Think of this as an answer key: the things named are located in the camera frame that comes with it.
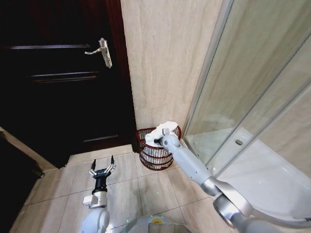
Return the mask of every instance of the door handle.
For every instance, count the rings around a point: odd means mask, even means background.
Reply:
[[[110,53],[109,53],[107,41],[104,38],[101,38],[98,42],[99,42],[99,45],[100,45],[100,47],[98,49],[96,49],[93,52],[84,52],[84,54],[92,55],[92,54],[95,54],[95,53],[98,53],[98,52],[102,52],[102,55],[103,55],[104,61],[106,63],[106,66],[108,68],[111,68],[112,67],[112,61],[111,61],[111,58],[110,58]]]

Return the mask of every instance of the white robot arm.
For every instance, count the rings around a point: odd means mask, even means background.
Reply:
[[[89,209],[93,209],[83,220],[80,232],[82,233],[105,233],[110,220],[109,212],[107,211],[107,185],[106,179],[116,168],[113,156],[111,164],[105,169],[95,171],[94,160],[89,173],[96,179],[95,189],[92,195],[84,197],[83,205],[87,205]]]
[[[274,225],[250,218],[253,206],[230,184],[215,179],[205,165],[187,148],[179,144],[176,135],[163,130],[163,137],[155,142],[173,154],[184,173],[210,196],[218,196],[213,205],[222,219],[241,233],[279,233]]]
[[[184,173],[210,196],[217,196],[213,205],[218,214],[231,227],[235,227],[241,233],[279,233],[272,224],[250,218],[252,205],[230,184],[215,179],[204,164],[187,148],[179,144],[176,135],[169,135],[168,129],[163,130],[163,137],[156,139],[166,151],[173,154],[174,160],[179,164]],[[109,212],[107,208],[106,178],[115,169],[113,157],[111,165],[107,169],[95,171],[95,161],[89,173],[96,179],[95,189],[92,195],[83,200],[83,204],[93,209],[83,220],[80,232],[104,233],[109,224]],[[122,233],[133,232],[138,223],[148,223],[144,217],[134,219],[123,230]]]

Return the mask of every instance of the shower glass door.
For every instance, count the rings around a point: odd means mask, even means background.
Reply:
[[[311,1],[224,1],[183,140],[261,217],[311,219]]]

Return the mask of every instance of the tiled floor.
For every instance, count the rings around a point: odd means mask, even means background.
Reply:
[[[106,167],[108,158],[97,160]],[[50,170],[38,180],[11,233],[75,233],[89,209],[82,205],[95,180],[87,172],[92,161]],[[110,225],[118,233],[143,215],[169,217],[198,232],[231,233],[212,206],[212,199],[190,181],[176,163],[165,171],[145,168],[136,153],[115,156],[116,170],[107,179]]]

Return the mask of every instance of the trash bin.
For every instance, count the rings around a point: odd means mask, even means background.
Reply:
[[[168,168],[173,163],[172,153],[168,153],[162,147],[152,147],[145,143],[145,135],[156,128],[141,129],[136,131],[138,141],[139,158],[142,164],[150,170],[160,171]],[[180,127],[173,131],[178,139],[181,137]]]

